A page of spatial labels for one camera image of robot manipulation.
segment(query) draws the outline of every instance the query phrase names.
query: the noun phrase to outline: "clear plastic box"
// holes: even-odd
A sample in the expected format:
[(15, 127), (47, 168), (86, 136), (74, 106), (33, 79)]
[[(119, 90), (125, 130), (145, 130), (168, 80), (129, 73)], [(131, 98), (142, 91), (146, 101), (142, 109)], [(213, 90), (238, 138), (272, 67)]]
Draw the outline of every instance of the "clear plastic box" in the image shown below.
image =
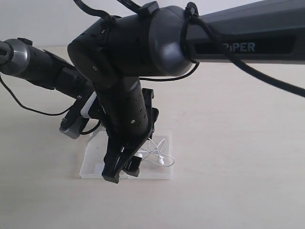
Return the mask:
[[(165, 139), (162, 153), (172, 156), (172, 134), (171, 132), (158, 132), (153, 135), (153, 141), (159, 144)], [(103, 128), (93, 133), (88, 141), (85, 157), (82, 163), (80, 176), (83, 179), (103, 179), (102, 171), (104, 168), (104, 157), (107, 150), (108, 136)], [(148, 150), (148, 142), (144, 144), (143, 149)], [(151, 156), (151, 161), (157, 162), (157, 156)], [(171, 164), (170, 158), (164, 157), (166, 165)], [(121, 172), (120, 179), (171, 179), (173, 177), (173, 166), (162, 167), (142, 161), (140, 165), (140, 174), (138, 177), (132, 177)]]

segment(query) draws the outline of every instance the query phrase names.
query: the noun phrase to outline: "white wall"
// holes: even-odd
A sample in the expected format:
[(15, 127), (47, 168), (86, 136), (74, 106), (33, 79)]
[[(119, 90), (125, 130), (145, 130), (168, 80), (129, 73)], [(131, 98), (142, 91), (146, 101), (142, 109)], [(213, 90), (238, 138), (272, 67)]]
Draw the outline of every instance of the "white wall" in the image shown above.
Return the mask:
[[(152, 0), (135, 0), (139, 5)], [(200, 14), (224, 10), (258, 0), (194, 0)], [(93, 8), (113, 15), (131, 12), (116, 0), (84, 0)], [(189, 0), (159, 0), (160, 6), (185, 7)], [(86, 15), (73, 0), (0, 0), (0, 40), (26, 37), (36, 46), (67, 45), (97, 18)]]

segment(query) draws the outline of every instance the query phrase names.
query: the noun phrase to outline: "robotic arm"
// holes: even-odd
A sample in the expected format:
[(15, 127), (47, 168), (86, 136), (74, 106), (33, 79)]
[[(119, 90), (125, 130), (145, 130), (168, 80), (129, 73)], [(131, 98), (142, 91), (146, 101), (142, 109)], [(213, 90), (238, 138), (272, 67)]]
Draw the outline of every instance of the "robotic arm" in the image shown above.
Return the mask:
[(121, 170), (138, 176), (141, 159), (134, 155), (152, 137), (159, 115), (153, 90), (142, 88), (140, 79), (181, 76), (194, 63), (226, 60), (190, 18), (207, 23), (246, 62), (302, 64), (304, 15), (303, 0), (265, 0), (201, 17), (196, 8), (160, 9), (152, 2), (129, 17), (101, 18), (72, 41), (75, 67), (27, 39), (10, 39), (0, 42), (0, 71), (75, 98), (60, 128), (73, 139), (90, 118), (100, 120), (109, 136), (102, 175), (118, 183)]

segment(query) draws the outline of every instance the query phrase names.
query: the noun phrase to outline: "table surface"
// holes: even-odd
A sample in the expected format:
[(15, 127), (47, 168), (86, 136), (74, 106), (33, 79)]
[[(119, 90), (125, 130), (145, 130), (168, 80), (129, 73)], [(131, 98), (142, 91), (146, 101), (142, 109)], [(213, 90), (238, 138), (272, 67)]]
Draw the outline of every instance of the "table surface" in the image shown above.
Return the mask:
[[(67, 58), (65, 48), (49, 48)], [(254, 65), (305, 86), (304, 66)], [(3, 77), (27, 106), (73, 100)], [(173, 132), (174, 179), (80, 179), (87, 138), (59, 133), (61, 117), (24, 111), (0, 89), (0, 229), (302, 229), (305, 104), (231, 64), (206, 63), (155, 89), (156, 130)]]

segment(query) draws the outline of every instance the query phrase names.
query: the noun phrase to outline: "white table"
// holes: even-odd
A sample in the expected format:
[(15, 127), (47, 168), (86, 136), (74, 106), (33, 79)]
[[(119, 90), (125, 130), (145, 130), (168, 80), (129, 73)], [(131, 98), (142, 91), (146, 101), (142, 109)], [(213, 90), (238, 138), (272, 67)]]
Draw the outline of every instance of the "white table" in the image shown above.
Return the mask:
[[(67, 58), (64, 48), (50, 48)], [(303, 66), (255, 65), (305, 86)], [(4, 77), (25, 105), (47, 112), (73, 100)], [(0, 229), (303, 229), (305, 100), (231, 64), (202, 64), (155, 89), (157, 130), (172, 130), (168, 181), (83, 180), (86, 138), (60, 117), (24, 111), (0, 89)]]

